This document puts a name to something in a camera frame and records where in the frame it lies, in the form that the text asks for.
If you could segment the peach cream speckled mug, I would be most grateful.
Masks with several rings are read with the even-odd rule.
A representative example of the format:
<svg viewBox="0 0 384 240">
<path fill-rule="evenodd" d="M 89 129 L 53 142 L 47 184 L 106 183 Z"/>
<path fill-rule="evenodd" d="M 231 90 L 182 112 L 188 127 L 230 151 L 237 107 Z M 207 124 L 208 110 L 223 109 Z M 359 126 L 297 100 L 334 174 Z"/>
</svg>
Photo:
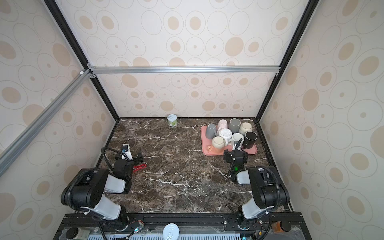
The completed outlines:
<svg viewBox="0 0 384 240">
<path fill-rule="evenodd" d="M 219 154 L 226 146 L 226 140 L 220 136 L 214 137 L 210 145 L 207 146 L 209 153 Z"/>
</svg>

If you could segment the white ceramic mug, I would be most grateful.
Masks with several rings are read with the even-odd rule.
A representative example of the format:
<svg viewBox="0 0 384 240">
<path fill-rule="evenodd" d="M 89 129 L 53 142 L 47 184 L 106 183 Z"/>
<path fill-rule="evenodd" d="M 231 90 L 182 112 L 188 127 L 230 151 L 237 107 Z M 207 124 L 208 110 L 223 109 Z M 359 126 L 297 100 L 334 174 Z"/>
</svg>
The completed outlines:
<svg viewBox="0 0 384 240">
<path fill-rule="evenodd" d="M 220 136 L 224 139 L 225 146 L 227 146 L 232 139 L 233 133 L 230 129 L 223 128 L 223 129 L 219 130 L 218 136 Z"/>
</svg>

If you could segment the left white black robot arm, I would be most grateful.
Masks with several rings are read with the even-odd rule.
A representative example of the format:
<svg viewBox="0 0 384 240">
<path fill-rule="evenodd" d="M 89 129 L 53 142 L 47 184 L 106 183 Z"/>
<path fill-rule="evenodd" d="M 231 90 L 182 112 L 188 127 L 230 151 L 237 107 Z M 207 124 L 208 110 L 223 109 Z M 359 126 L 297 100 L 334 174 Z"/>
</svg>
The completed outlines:
<svg viewBox="0 0 384 240">
<path fill-rule="evenodd" d="M 104 193 L 129 193 L 136 166 L 143 162 L 142 151 L 139 149 L 134 157 L 130 145 L 123 144 L 119 151 L 103 147 L 101 153 L 108 167 L 81 169 L 63 190 L 61 203 L 75 211 L 92 214 L 98 220 L 127 225 L 129 218 L 125 208 Z"/>
</svg>

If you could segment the white mug black rim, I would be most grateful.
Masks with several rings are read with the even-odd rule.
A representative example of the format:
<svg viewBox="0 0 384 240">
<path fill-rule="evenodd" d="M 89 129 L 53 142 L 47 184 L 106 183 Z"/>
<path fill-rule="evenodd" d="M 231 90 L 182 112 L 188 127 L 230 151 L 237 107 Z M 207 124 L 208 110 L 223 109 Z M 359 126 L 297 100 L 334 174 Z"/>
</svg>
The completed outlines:
<svg viewBox="0 0 384 240">
<path fill-rule="evenodd" d="M 241 133 L 234 133 L 232 135 L 232 138 L 231 138 L 231 141 L 229 142 L 229 144 L 231 144 L 233 147 L 241 146 L 243 144 L 244 139 L 245 138 Z"/>
</svg>

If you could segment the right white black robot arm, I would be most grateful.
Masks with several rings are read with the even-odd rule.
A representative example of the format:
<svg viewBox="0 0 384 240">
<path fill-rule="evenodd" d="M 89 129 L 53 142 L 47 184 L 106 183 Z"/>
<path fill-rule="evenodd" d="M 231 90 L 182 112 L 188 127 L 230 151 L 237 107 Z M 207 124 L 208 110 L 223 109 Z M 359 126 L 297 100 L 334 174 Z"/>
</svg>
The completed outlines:
<svg viewBox="0 0 384 240">
<path fill-rule="evenodd" d="M 238 225 L 246 229 L 252 220 L 260 219 L 287 204 L 290 195 L 275 167 L 244 167 L 248 162 L 248 153 L 241 148 L 242 141 L 235 141 L 232 151 L 225 150 L 223 159 L 230 164 L 229 177 L 232 182 L 251 186 L 252 198 L 237 211 Z"/>
</svg>

